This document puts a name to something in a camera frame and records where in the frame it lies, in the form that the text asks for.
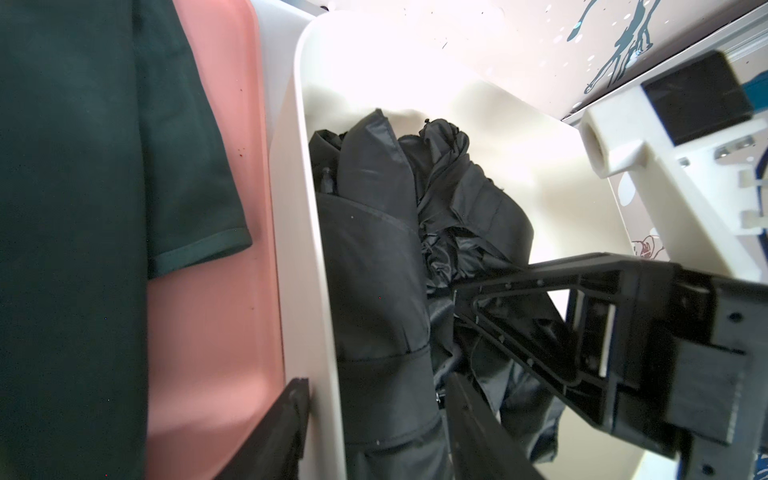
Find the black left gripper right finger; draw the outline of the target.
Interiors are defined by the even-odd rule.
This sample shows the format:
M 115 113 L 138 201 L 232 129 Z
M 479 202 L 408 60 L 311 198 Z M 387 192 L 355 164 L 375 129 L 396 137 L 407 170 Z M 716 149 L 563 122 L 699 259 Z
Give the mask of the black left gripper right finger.
M 447 378 L 445 410 L 457 479 L 543 479 L 461 375 Z

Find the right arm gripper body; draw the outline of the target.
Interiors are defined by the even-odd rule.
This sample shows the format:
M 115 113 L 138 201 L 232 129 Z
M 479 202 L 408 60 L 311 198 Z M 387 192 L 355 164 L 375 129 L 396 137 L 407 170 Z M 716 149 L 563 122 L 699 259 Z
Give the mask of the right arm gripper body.
M 682 479 L 748 479 L 767 414 L 767 288 L 673 263 L 610 263 L 601 429 L 677 457 Z

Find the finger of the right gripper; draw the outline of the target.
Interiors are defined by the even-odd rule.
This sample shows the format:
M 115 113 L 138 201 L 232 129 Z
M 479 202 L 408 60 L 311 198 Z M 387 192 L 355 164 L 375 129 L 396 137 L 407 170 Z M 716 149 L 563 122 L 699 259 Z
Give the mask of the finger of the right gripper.
M 453 289 L 455 313 L 587 420 L 640 396 L 651 328 L 674 263 L 591 253 L 504 271 Z

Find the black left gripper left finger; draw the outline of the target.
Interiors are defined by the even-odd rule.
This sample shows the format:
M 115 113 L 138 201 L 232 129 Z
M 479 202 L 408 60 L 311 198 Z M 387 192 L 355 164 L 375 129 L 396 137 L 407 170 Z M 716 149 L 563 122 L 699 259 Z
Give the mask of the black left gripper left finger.
M 298 479 L 309 415 L 309 380 L 294 378 L 215 479 Z

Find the black umbrella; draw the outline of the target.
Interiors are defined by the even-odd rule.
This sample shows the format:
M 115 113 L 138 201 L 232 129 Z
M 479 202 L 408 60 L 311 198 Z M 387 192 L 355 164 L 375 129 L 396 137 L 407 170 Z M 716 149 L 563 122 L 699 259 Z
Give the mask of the black umbrella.
M 314 133 L 309 150 L 347 475 L 449 479 L 411 165 L 380 111 Z
M 454 124 L 427 121 L 399 144 L 414 172 L 418 232 L 426 267 L 434 384 L 465 376 L 534 463 L 558 453 L 565 406 L 526 369 L 454 317 L 453 287 L 527 267 L 528 217 L 471 161 L 470 140 Z

